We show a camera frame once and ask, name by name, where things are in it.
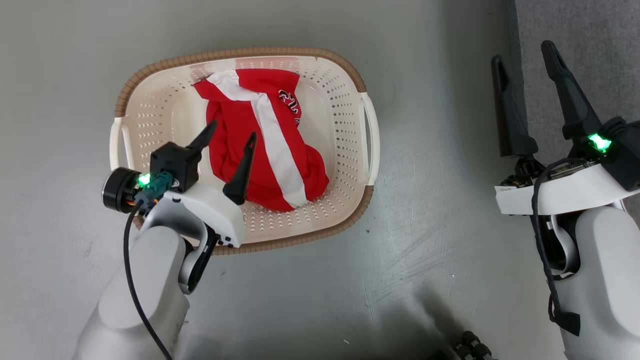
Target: laundry basket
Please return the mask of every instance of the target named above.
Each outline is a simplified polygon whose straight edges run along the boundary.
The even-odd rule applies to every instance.
[[[141,69],[123,87],[111,128],[111,168],[124,141],[129,168],[149,171],[151,152],[166,142],[187,145],[206,125],[207,101],[193,84],[235,69],[282,69],[300,75],[296,97],[303,109],[300,133],[324,159],[330,183],[323,196],[288,213],[247,202],[242,206],[245,243],[216,247],[215,254],[275,249],[331,236],[353,225],[373,194],[380,163],[376,113],[356,69],[331,51],[306,47],[256,47],[213,51],[160,61]],[[200,181],[219,188],[209,151],[202,152]]]

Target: basket rim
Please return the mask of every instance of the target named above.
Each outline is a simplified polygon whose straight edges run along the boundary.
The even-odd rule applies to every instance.
[[[115,108],[115,117],[119,118],[126,115],[129,99],[131,98],[131,95],[133,94],[136,87],[140,83],[142,83],[143,80],[147,79],[149,76],[155,74],[156,72],[214,60],[227,60],[231,58],[254,58],[260,56],[311,56],[332,61],[336,65],[341,67],[347,73],[347,75],[349,75],[358,92],[367,92],[367,87],[364,85],[364,81],[362,80],[360,73],[355,69],[355,67],[350,62],[348,62],[347,59],[341,57],[331,50],[315,47],[251,47],[244,49],[207,51],[204,53],[178,56],[176,58],[159,61],[157,63],[147,65],[146,67],[143,67],[142,69],[137,71],[135,74],[133,74],[133,76],[129,78],[126,84],[122,87],[120,94],[118,95],[118,100],[116,102]],[[372,196],[373,185],[366,185],[358,206],[345,220],[333,226],[312,231],[310,233],[290,236],[288,238],[280,238],[258,243],[246,243],[241,247],[234,249],[216,246],[213,250],[212,255],[245,254],[248,252],[280,249],[283,247],[289,247],[314,240],[320,240],[332,235],[339,234],[355,224],[355,222],[358,221],[362,217],[362,215],[364,215],[364,212],[369,206]],[[139,218],[137,220],[138,221],[136,222],[136,226],[141,226],[142,219]]]
[[[149,76],[162,70],[173,69],[195,63],[205,63],[214,60],[227,60],[232,58],[255,58],[259,56],[312,56],[334,62],[341,67],[353,81],[358,92],[367,92],[367,87],[356,68],[331,50],[316,47],[249,47],[244,49],[231,49],[219,51],[206,51],[204,53],[178,56],[147,65],[133,74],[122,87],[116,102],[115,117],[124,117],[127,113],[129,99],[138,85]]]

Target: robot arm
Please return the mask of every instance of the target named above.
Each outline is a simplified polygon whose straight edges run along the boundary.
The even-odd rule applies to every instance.
[[[221,192],[199,183],[197,172],[215,125],[187,147],[168,143],[154,151],[149,174],[117,168],[109,176],[102,191],[105,206],[131,213],[125,263],[93,310],[74,359],[171,359],[189,309],[186,295],[195,290],[214,246],[244,242],[238,205],[246,195],[256,136],[249,138],[236,175]],[[139,209],[146,220],[126,246]],[[198,240],[197,249],[183,236]]]
[[[515,174],[495,187],[496,201],[503,214],[531,216],[552,292],[550,319],[561,327],[567,358],[640,359],[640,229],[622,203],[640,192],[640,131],[621,118],[602,125],[555,45],[545,41],[541,49],[573,160],[553,169],[534,159],[538,146],[496,56],[500,155],[520,158]]]

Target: green led light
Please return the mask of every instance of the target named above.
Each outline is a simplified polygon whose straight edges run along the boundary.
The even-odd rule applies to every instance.
[[[151,174],[142,174],[138,177],[138,185],[141,188],[149,185],[151,183]]]
[[[600,152],[607,152],[607,149],[611,145],[611,140],[602,138],[598,134],[589,135],[589,140],[591,140],[591,146]]]

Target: gray floor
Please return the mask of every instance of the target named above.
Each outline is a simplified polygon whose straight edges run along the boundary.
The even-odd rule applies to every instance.
[[[0,13],[0,358],[68,359],[121,263],[100,203],[120,87],[228,47],[326,47],[376,105],[381,172],[348,231],[213,258],[184,359],[424,359],[460,329],[500,359],[561,359],[528,219],[499,214],[489,62],[502,1],[31,1]]]

